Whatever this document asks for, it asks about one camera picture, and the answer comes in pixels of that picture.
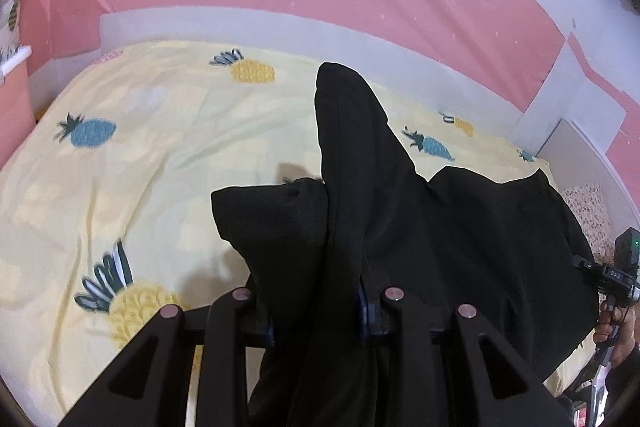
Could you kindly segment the person's right hand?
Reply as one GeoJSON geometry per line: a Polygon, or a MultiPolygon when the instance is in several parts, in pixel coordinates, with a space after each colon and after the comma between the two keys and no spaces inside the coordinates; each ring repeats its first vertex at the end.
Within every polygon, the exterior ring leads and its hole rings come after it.
{"type": "Polygon", "coordinates": [[[602,303],[598,323],[593,333],[593,341],[600,345],[615,337],[610,362],[613,367],[619,366],[629,357],[636,347],[636,322],[639,306],[630,308],[615,307],[611,309],[602,303]]]}

